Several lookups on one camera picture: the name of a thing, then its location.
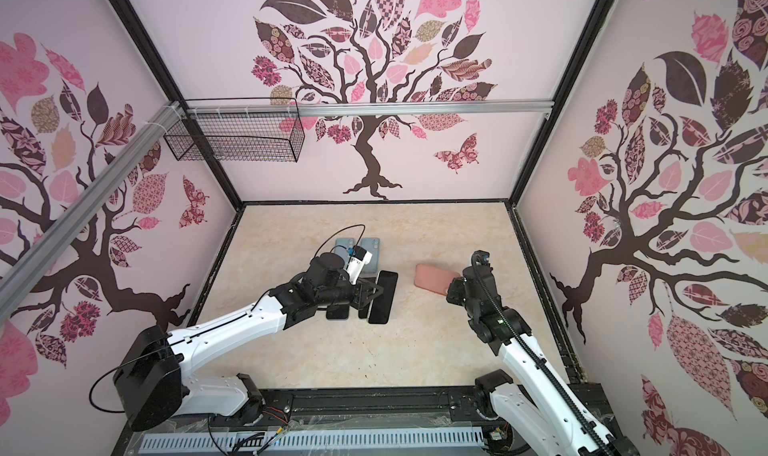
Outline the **black phone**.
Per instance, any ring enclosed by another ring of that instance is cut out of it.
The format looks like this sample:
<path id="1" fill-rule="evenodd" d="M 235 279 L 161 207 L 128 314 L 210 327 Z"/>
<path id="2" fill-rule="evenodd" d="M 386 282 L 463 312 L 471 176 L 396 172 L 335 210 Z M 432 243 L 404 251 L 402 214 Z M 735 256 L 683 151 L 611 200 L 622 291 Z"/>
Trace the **black phone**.
<path id="1" fill-rule="evenodd" d="M 326 308 L 327 320 L 347 320 L 350 314 L 350 306 L 348 304 L 330 305 Z"/>
<path id="2" fill-rule="evenodd" d="M 382 270 L 376 285 L 382 289 L 382 294 L 376 296 L 369 310 L 368 323 L 386 325 L 389 322 L 399 275 L 396 272 Z"/>

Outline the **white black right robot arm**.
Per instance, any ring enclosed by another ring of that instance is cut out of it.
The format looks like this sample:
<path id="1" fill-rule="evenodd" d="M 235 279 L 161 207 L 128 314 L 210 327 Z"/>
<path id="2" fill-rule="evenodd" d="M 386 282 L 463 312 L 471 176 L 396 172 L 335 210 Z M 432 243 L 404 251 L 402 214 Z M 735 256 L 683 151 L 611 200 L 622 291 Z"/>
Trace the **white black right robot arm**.
<path id="1" fill-rule="evenodd" d="M 536 455 L 636 455 L 635 445 L 609 430 L 570 389 L 546 359 L 531 327 L 502 304 L 490 254 L 475 251 L 446 296 L 461 306 L 477 338 L 517 377 L 501 371 L 476 381 L 478 412 L 501 419 Z"/>

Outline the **light green phone case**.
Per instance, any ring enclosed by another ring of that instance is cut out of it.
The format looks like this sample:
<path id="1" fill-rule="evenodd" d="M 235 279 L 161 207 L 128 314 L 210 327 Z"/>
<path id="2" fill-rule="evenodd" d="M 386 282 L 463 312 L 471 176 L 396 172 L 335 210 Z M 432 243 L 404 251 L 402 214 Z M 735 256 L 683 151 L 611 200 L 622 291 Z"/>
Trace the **light green phone case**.
<path id="1" fill-rule="evenodd" d="M 335 240 L 333 253 L 347 261 L 350 257 L 350 251 L 355 246 L 355 238 L 338 238 Z"/>

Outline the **pale blue phone case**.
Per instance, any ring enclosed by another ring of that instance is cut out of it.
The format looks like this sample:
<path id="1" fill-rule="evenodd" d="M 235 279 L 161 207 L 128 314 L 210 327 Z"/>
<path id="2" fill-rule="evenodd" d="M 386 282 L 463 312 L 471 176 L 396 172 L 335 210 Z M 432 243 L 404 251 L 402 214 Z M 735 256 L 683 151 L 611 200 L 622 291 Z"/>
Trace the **pale blue phone case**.
<path id="1" fill-rule="evenodd" d="M 359 245 L 371 254 L 371 259 L 363 267 L 361 276 L 364 278 L 375 277 L 379 271 L 381 240 L 365 237 Z"/>

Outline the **pink phone case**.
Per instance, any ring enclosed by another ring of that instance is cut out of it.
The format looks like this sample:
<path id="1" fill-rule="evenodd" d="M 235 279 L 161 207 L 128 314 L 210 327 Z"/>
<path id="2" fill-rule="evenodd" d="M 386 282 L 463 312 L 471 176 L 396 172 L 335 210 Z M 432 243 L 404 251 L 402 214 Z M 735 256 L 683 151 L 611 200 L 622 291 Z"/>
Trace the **pink phone case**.
<path id="1" fill-rule="evenodd" d="M 419 263 L 415 267 L 414 286 L 438 295 L 446 296 L 451 283 L 459 278 L 455 271 Z"/>

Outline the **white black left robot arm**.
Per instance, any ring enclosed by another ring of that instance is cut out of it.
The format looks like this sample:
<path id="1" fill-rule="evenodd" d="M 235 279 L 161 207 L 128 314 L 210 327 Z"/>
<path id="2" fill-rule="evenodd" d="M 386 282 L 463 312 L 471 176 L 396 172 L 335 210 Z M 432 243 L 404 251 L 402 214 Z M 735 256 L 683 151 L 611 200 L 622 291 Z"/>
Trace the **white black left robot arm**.
<path id="1" fill-rule="evenodd" d="M 108 373 L 130 429 L 147 431 L 186 415 L 255 424 L 266 402 L 250 376 L 203 377 L 198 370 L 257 338 L 313 317 L 319 309 L 370 304 L 384 292 L 360 277 L 372 259 L 359 245 L 347 257 L 322 253 L 306 271 L 238 310 L 171 332 L 159 326 L 141 331 L 123 361 Z"/>

